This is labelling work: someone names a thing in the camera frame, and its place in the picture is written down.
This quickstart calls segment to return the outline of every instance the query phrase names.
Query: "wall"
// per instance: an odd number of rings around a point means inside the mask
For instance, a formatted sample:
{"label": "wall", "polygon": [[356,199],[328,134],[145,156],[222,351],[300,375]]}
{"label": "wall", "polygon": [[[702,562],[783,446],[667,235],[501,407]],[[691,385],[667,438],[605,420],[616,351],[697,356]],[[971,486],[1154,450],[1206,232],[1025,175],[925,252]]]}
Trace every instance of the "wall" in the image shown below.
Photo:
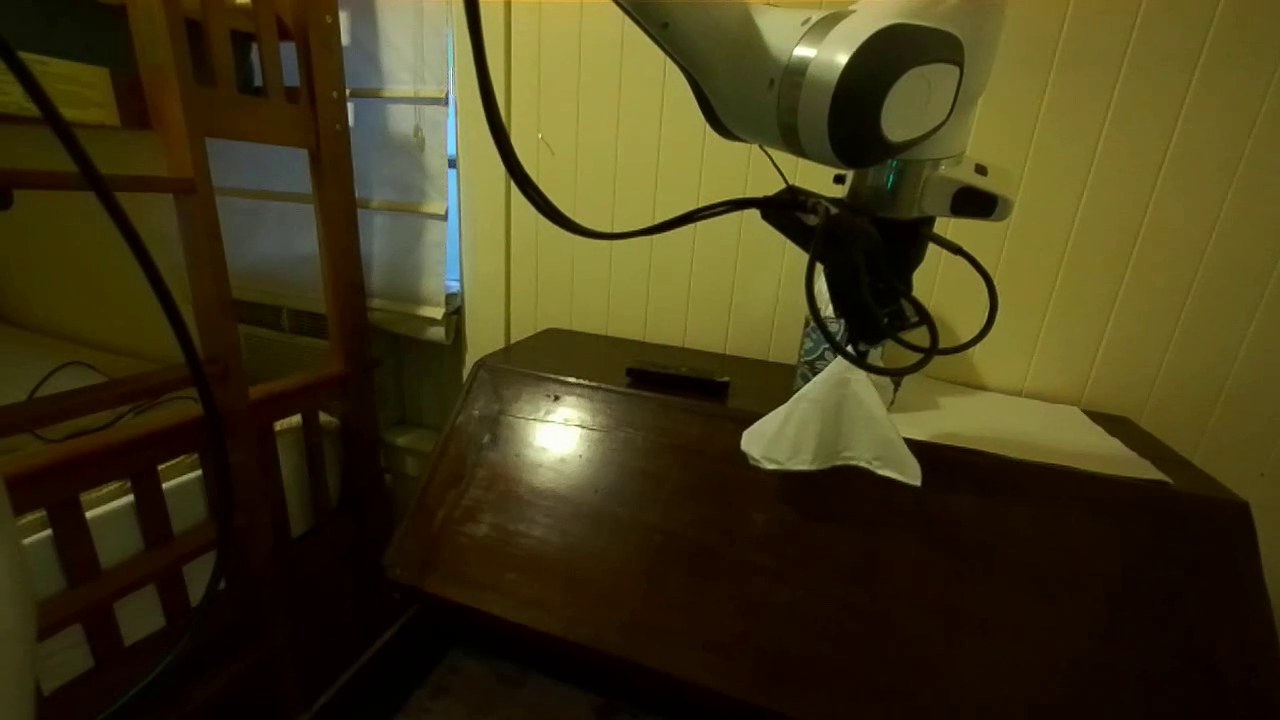
{"label": "wall", "polygon": [[[108,172],[163,167],[141,134],[83,134],[83,140]],[[40,129],[0,129],[0,163],[67,167]],[[177,297],[187,297],[174,199],[134,192],[122,199]],[[177,356],[141,269],[88,192],[16,192],[11,213],[0,213],[0,320],[130,356]]]}
{"label": "wall", "polygon": [[[492,20],[516,140],[570,213],[616,229],[776,188],[607,0]],[[1135,418],[1252,502],[1280,602],[1278,37],[1269,0],[1012,0],[971,156],[1007,172],[1016,215],[950,225],[996,273],[1005,318],[937,373]],[[507,199],[484,143],[468,99],[471,356],[570,323],[792,359],[800,256],[755,221],[565,240]],[[982,320],[960,269],[928,261],[915,285],[950,328]]]}

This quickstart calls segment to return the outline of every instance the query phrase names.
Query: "black cable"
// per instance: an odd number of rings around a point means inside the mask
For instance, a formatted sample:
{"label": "black cable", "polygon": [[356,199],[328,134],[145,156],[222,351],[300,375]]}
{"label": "black cable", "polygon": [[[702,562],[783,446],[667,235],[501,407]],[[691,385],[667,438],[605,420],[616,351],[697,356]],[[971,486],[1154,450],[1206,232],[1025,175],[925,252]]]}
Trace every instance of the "black cable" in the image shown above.
{"label": "black cable", "polygon": [[783,163],[779,163],[766,143],[755,143],[755,150],[762,150],[762,156],[770,159],[770,167],[776,172],[776,182],[792,185],[792,175],[783,172]]}
{"label": "black cable", "polygon": [[[28,390],[25,403],[40,399],[40,393],[44,393],[59,373],[67,373],[67,367],[83,367],[83,373],[94,373],[94,375],[102,375],[102,380],[108,375],[108,373],[102,373],[102,367],[88,363],[88,359],[52,363],[52,367]],[[130,407],[122,407],[118,418],[106,418],[106,420],[98,420],[98,426],[73,430],[73,432],[66,432],[66,438],[52,438],[52,432],[44,432],[44,430],[34,430],[28,438],[40,439],[40,446],[67,446],[67,439],[80,439],[80,438],[108,432],[108,430],[123,426],[130,418],[145,418],[145,414],[153,414],[153,407],[159,407],[159,403],[177,403],[177,399],[194,399],[194,395],[153,395],[153,399],[145,399],[145,403],[130,403]]]}
{"label": "black cable", "polygon": [[605,229],[590,229],[582,221],[573,221],[565,208],[553,205],[553,198],[530,175],[507,129],[503,129],[503,114],[501,114],[501,99],[497,99],[497,90],[492,90],[492,72],[487,72],[487,47],[484,47],[484,11],[480,11],[480,0],[463,0],[463,11],[468,11],[468,41],[471,41],[471,64],[475,64],[475,84],[480,84],[480,107],[484,107],[484,125],[487,125],[487,136],[497,143],[497,156],[503,159],[512,185],[519,188],[519,198],[557,229],[573,232],[573,235],[590,235],[590,240],[640,240],[640,235],[662,235],[662,232],[676,232],[676,229],[688,229],[688,225],[703,225],[703,221],[718,221],[718,215],[727,215],[727,213],[754,213],[754,208],[770,208],[773,198],[734,198],[734,199],[722,199],[722,205],[702,205],[702,208],[688,208],[679,215],[667,215],[667,221],[658,221],[658,225],[644,225],[644,229],[620,229],[620,232],[605,232]]}
{"label": "black cable", "polygon": [[[222,479],[228,479],[228,438],[222,426],[222,407],[213,395],[213,380],[201,363],[201,350],[196,336],[157,264],[157,256],[150,252],[141,229],[134,225],[134,215],[123,213],[122,198],[111,192],[111,185],[106,182],[106,172],[98,167],[98,159],[88,156],[88,150],[80,143],[80,136],[73,134],[73,125],[66,119],[66,114],[52,106],[52,97],[44,91],[40,77],[25,64],[25,57],[7,44],[7,37],[0,33],[0,59],[7,64],[11,79],[25,90],[25,97],[40,107],[40,119],[52,129],[52,136],[59,140],[59,150],[73,156],[75,172],[83,175],[83,185],[94,188],[94,198],[102,199],[102,208],[108,213],[108,221],[118,225],[130,256],[138,261],[138,269],[145,273],[159,318],[187,363],[196,399],[204,407],[204,494],[210,494],[210,507],[213,507],[213,524],[217,536],[223,540],[231,533],[231,517],[228,517],[228,502],[222,494]],[[223,580],[223,554],[213,554],[213,577],[196,602],[196,622],[210,613],[210,602],[217,596],[222,580]],[[106,708],[102,717],[118,717],[122,708],[130,708],[153,680],[159,680],[181,658],[187,652],[187,643],[177,643],[134,691],[123,691],[111,708]]]}
{"label": "black cable", "polygon": [[982,323],[968,339],[960,339],[960,346],[939,346],[939,350],[933,350],[937,356],[960,356],[960,351],[968,351],[968,350],[978,350],[982,339],[993,336],[996,318],[999,318],[999,294],[996,294],[993,273],[989,273],[968,247],[960,247],[957,240],[950,240],[950,235],[939,235],[939,232],[933,232],[928,245],[960,256],[960,261],[982,278],[982,285],[984,285],[984,294],[989,294],[989,318],[984,318],[984,323]]}
{"label": "black cable", "polygon": [[159,318],[194,373],[194,390],[201,395],[201,407],[204,407],[204,439],[210,439],[210,464],[213,464],[213,479],[210,479],[210,494],[213,494],[213,521],[217,528],[223,533],[228,528],[228,507],[217,494],[217,479],[228,475],[228,439],[223,439],[223,430],[222,430],[222,407],[217,407],[217,395],[213,395],[213,380],[201,363],[201,350],[196,350],[196,336],[157,264],[157,256],[150,252],[141,229],[134,225],[134,215],[123,213],[122,198],[111,192],[111,185],[106,182],[106,172],[98,167],[98,159],[88,156],[88,150],[80,143],[80,136],[73,134],[73,125],[66,119],[66,114],[52,106],[52,97],[44,91],[44,84],[36,79],[36,72],[28,68],[28,59],[7,44],[7,37],[0,37],[0,59],[7,64],[7,72],[16,77],[16,84],[28,91],[28,99],[40,107],[40,119],[52,129],[52,136],[59,140],[59,150],[73,156],[75,172],[83,175],[83,185],[94,188],[94,198],[102,199],[102,208],[108,213],[108,221],[118,225],[130,256],[138,261],[138,269],[145,273],[157,303],[159,303]]}
{"label": "black cable", "polygon": [[851,351],[851,350],[834,333],[830,318],[824,318],[819,303],[816,303],[816,269],[819,269],[816,256],[819,256],[819,245],[824,245],[824,240],[816,235],[812,247],[808,247],[808,264],[804,264],[804,303],[808,303],[808,320],[812,320],[812,328],[824,336],[824,346],[830,346],[840,359],[847,359],[851,367],[862,367],[862,373],[868,373],[868,375],[901,380],[901,375],[911,375],[911,373],[928,367],[933,356],[937,356],[937,320],[933,320],[933,312],[928,312],[915,297],[905,297],[905,303],[911,303],[911,312],[915,312],[928,346],[915,351],[911,363],[901,363],[901,367],[874,363],[864,350]]}

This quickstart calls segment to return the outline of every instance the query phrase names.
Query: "white cloth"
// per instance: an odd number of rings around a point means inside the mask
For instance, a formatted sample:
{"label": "white cloth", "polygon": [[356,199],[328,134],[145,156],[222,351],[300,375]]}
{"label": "white cloth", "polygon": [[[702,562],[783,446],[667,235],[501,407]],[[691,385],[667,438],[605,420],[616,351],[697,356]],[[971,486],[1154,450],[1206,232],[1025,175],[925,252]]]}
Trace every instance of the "white cloth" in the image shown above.
{"label": "white cloth", "polygon": [[897,432],[874,375],[845,359],[762,418],[741,438],[741,450],[755,467],[819,472],[851,464],[922,489],[922,464]]}

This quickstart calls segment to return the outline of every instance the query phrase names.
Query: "wooden table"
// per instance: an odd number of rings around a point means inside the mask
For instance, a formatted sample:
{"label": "wooden table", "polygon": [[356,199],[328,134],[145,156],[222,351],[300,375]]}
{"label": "wooden table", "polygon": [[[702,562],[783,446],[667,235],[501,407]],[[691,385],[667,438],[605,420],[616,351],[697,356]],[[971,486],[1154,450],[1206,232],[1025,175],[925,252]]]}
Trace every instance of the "wooden table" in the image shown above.
{"label": "wooden table", "polygon": [[[635,359],[734,385],[723,403],[635,393]],[[925,494],[755,472],[736,439],[789,385],[531,336],[471,373],[388,569],[776,717],[1280,717],[1252,517],[1206,472],[1169,450],[1154,459],[1183,486],[939,446],[915,446]]]}

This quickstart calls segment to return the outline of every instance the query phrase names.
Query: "white paper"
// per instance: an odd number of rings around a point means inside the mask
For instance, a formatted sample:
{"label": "white paper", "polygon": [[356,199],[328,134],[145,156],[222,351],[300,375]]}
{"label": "white paper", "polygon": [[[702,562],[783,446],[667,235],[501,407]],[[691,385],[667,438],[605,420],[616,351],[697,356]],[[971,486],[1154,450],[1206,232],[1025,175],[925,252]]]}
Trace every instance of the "white paper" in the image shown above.
{"label": "white paper", "polygon": [[1076,403],[1005,395],[928,375],[905,380],[891,420],[908,439],[957,446],[1126,479],[1169,479]]}

